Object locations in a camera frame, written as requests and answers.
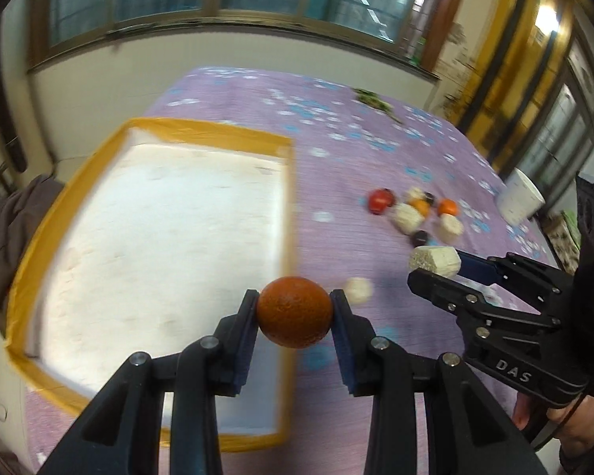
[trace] orange tomato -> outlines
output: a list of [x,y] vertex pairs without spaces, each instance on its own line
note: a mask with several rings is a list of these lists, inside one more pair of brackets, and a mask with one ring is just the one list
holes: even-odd
[[271,341],[287,348],[306,348],[330,330],[333,303],[317,283],[282,277],[260,293],[256,314],[260,330]]
[[425,218],[429,216],[429,212],[431,212],[431,204],[429,204],[429,202],[426,200],[410,200],[409,202],[407,202],[407,205],[412,206]]
[[451,214],[451,216],[457,216],[459,214],[460,210],[457,207],[457,203],[455,203],[453,200],[443,200],[440,202],[440,205],[438,205],[438,216],[441,216],[442,214]]

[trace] human hand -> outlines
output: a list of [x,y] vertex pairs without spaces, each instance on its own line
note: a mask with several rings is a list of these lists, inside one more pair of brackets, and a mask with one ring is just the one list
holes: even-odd
[[[563,409],[548,409],[548,420],[560,424],[567,414],[572,411],[577,401]],[[526,427],[530,419],[535,401],[532,397],[518,393],[515,408],[512,411],[512,422],[519,430]],[[578,457],[586,454],[594,446],[594,397],[586,396],[579,404],[575,413],[563,428],[556,434],[561,442],[561,448],[566,457]]]

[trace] table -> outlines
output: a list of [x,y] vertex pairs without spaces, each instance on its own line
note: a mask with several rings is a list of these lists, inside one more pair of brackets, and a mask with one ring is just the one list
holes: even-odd
[[[366,194],[412,186],[459,203],[465,232],[455,246],[481,257],[517,252],[554,263],[536,226],[508,226],[494,196],[502,182],[452,125],[415,107],[384,98],[398,124],[355,98],[354,91],[304,76],[236,68],[201,68],[176,82],[147,116],[230,123],[289,135],[295,141],[299,274],[331,290],[348,277],[366,277],[374,297],[354,312],[378,335],[408,352],[437,357],[463,350],[455,317],[407,287],[412,249],[390,220],[366,210]],[[432,215],[425,229],[434,231]],[[532,309],[499,289],[497,303]],[[489,377],[487,387],[508,411],[515,392]],[[273,450],[224,454],[225,474],[360,474],[371,417],[371,398],[352,398],[341,383],[330,335],[299,355],[291,439]],[[419,469],[427,473],[422,398],[417,397]],[[27,416],[32,457],[44,458],[71,419],[30,393]],[[168,451],[162,449],[161,473]]]

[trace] gray cloth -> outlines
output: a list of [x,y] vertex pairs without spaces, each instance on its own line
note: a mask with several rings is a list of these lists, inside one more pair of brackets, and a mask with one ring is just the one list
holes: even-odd
[[0,331],[6,333],[7,303],[19,262],[42,218],[64,186],[40,175],[12,194],[0,209]]

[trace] white vegetable piece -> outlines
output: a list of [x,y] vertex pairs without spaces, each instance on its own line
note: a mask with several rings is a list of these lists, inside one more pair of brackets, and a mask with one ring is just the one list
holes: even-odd
[[453,244],[464,232],[464,225],[455,216],[443,214],[440,217],[440,227],[438,228],[438,237],[442,242]]
[[409,257],[409,270],[423,268],[437,275],[451,278],[457,275],[462,260],[452,246],[418,246]]
[[351,277],[346,280],[343,286],[345,298],[350,305],[360,305],[369,301],[374,294],[374,285],[369,279],[362,277]]
[[425,220],[414,207],[400,203],[392,209],[391,219],[403,234],[413,234]]
[[425,192],[420,189],[419,187],[410,187],[407,190],[407,201],[410,202],[412,200],[424,200],[425,199]]

